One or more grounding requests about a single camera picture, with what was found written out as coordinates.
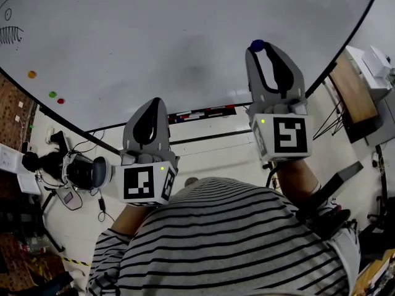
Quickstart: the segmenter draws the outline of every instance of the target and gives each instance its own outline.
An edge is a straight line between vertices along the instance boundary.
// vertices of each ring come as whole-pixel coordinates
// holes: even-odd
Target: white box
[[[115,167],[118,197],[133,206],[168,204],[177,172],[169,161]]]
[[[25,173],[17,175],[19,188],[23,193],[40,195],[41,191],[37,185],[36,177],[34,173]]]
[[[384,54],[373,46],[365,51],[362,60],[375,77],[386,78],[392,69]]]
[[[0,169],[18,173],[19,152],[0,144]]]
[[[313,144],[313,118],[296,114],[255,114],[252,132],[263,162],[309,157]]]
[[[366,85],[374,103],[379,103],[379,101],[386,97],[393,88],[387,78],[380,78],[372,75],[363,60],[365,52],[361,49],[347,46],[344,53],[355,68],[355,72],[358,73],[359,78],[364,82],[364,85]]]

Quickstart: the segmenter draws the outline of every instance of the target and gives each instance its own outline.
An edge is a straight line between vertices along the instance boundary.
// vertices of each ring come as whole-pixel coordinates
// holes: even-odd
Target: wall
[[[29,141],[35,110],[33,100],[0,74],[0,144],[19,150],[21,141]]]
[[[394,11],[395,0],[375,0],[350,45],[363,50],[375,46],[390,56],[395,65]]]

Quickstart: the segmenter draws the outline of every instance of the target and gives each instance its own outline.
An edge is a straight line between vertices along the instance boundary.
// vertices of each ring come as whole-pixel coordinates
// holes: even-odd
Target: whiteboard
[[[244,53],[255,39],[284,50],[308,89],[369,2],[0,0],[0,67],[88,131],[128,121],[153,97],[168,113],[250,102]]]

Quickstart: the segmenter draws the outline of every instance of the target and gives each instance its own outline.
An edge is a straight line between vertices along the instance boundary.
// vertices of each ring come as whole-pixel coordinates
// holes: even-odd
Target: striped shirt
[[[332,208],[328,203],[320,213]],[[348,231],[349,239],[335,247],[301,223],[296,211],[271,189],[199,180],[151,212],[133,237],[110,229],[100,235],[87,293],[349,295],[356,276],[350,279],[346,270],[357,271],[359,261],[347,263],[340,254],[358,249],[355,233]]]

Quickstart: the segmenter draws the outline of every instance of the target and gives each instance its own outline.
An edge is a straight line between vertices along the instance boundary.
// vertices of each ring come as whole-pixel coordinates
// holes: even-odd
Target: blue ball
[[[260,51],[263,51],[264,48],[265,48],[265,42],[262,41],[261,39],[256,39],[255,41],[253,41],[253,42],[251,43],[250,48],[251,48],[251,50],[252,50],[253,52],[260,52]]]

